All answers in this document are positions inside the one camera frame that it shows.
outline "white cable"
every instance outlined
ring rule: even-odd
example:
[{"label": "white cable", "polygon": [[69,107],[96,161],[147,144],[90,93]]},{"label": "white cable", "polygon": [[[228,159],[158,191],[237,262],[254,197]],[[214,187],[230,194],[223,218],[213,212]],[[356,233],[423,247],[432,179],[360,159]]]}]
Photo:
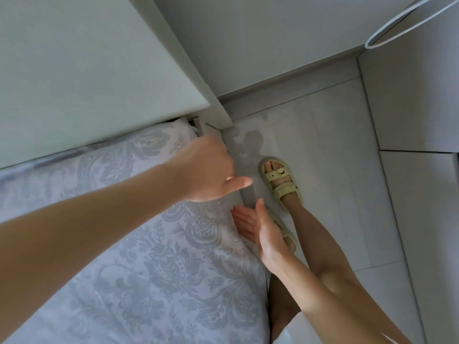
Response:
[{"label": "white cable", "polygon": [[443,11],[446,11],[448,8],[450,8],[451,6],[455,5],[457,2],[459,2],[459,0],[456,0],[456,1],[453,1],[451,2],[448,6],[444,7],[443,9],[439,10],[438,12],[434,13],[433,15],[431,15],[430,17],[428,17],[427,19],[424,19],[423,21],[417,23],[416,25],[413,25],[411,28],[409,29],[406,29],[405,31],[402,31],[401,33],[399,33],[398,35],[395,35],[393,37],[391,37],[390,39],[388,40],[385,40],[384,42],[381,42],[381,43],[378,43],[378,44],[374,44],[374,45],[371,45],[370,46],[370,42],[376,37],[378,36],[384,29],[386,29],[390,24],[392,24],[393,22],[397,21],[398,19],[400,19],[401,17],[403,17],[404,15],[408,14],[409,12],[415,10],[416,8],[418,8],[419,6],[422,6],[423,4],[426,4],[427,2],[429,2],[431,0],[422,0],[422,1],[419,1],[418,3],[414,4],[413,6],[411,7],[408,7],[405,11],[403,11],[402,13],[400,13],[398,16],[392,18],[391,20],[389,20],[386,24],[384,24],[384,26],[382,26],[377,32],[375,32],[369,39],[368,41],[365,43],[365,48],[366,49],[373,49],[373,48],[377,48],[377,47],[380,47],[382,45],[385,45],[387,44],[388,42],[390,41],[393,41],[395,40],[396,38],[399,38],[400,36],[406,34],[407,32],[410,32],[412,29],[415,29],[417,28],[418,26],[424,24],[425,22],[428,22],[430,19],[438,16],[441,12]]}]

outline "floor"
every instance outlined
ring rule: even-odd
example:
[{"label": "floor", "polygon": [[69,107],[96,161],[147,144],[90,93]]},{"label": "floor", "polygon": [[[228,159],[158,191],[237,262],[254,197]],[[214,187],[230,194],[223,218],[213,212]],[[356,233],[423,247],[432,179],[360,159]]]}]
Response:
[{"label": "floor", "polygon": [[[341,59],[226,102],[222,132],[238,174],[254,179],[246,205],[263,197],[293,222],[258,174],[268,156],[291,167],[304,205],[341,245],[358,278],[413,343],[425,343],[379,149],[355,58]],[[298,257],[305,262],[304,256]]]}]

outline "yellow-green slide sandal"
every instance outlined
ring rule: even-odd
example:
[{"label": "yellow-green slide sandal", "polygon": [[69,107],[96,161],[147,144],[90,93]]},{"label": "yellow-green slide sandal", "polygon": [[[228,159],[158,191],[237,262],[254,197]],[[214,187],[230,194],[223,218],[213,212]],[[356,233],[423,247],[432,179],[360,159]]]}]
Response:
[{"label": "yellow-green slide sandal", "polygon": [[[282,167],[277,169],[277,170],[273,170],[273,171],[267,173],[264,164],[266,162],[269,162],[269,161],[277,162],[277,163],[281,164]],[[282,206],[282,208],[284,210],[287,211],[287,209],[285,208],[284,204],[280,201],[280,198],[282,198],[286,194],[289,194],[289,193],[292,193],[292,192],[296,192],[296,194],[300,198],[301,204],[303,203],[303,198],[301,197],[301,194],[300,194],[300,191],[298,189],[298,186],[295,183],[295,178],[293,177],[293,175],[292,175],[292,173],[290,171],[290,168],[288,167],[288,165],[284,161],[282,161],[282,160],[280,160],[278,158],[274,158],[274,157],[266,158],[263,161],[261,161],[259,169],[260,169],[261,178],[266,183],[266,185],[273,191],[274,197],[277,199],[277,201],[279,202],[280,206]],[[278,179],[286,177],[286,176],[290,176],[292,182],[285,182],[285,183],[277,186],[276,188],[274,188],[274,185],[272,184],[272,181],[278,180]]]},{"label": "yellow-green slide sandal", "polygon": [[286,227],[285,223],[283,220],[281,220],[270,208],[265,206],[266,212],[268,213],[268,216],[271,218],[271,220],[278,225],[280,229],[280,233],[282,234],[283,238],[289,237],[292,240],[294,250],[293,252],[296,251],[296,246],[298,245],[298,240],[295,238],[295,236],[292,234],[292,232]]}]

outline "hand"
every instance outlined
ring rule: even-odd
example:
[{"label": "hand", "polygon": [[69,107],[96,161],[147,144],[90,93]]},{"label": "hand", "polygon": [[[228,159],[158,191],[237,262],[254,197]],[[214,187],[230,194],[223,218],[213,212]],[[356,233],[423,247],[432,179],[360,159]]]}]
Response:
[{"label": "hand", "polygon": [[233,160],[227,148],[215,136],[208,135],[194,139],[180,150],[165,166],[185,188],[184,200],[209,201],[245,188],[252,184],[246,176],[237,177]]},{"label": "hand", "polygon": [[231,214],[239,234],[258,246],[261,261],[270,272],[276,274],[280,257],[293,253],[282,238],[279,227],[266,212],[263,199],[257,200],[255,210],[238,205]]}]

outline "bed sheet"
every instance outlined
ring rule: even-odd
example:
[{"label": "bed sheet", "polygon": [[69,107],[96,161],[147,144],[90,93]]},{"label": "bed sheet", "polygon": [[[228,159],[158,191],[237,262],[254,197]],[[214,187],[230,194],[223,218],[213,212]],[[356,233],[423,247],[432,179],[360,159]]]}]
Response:
[{"label": "bed sheet", "polygon": [[[0,170],[0,221],[165,162],[186,120]],[[113,245],[7,341],[268,343],[265,268],[225,200],[180,202]]]}]

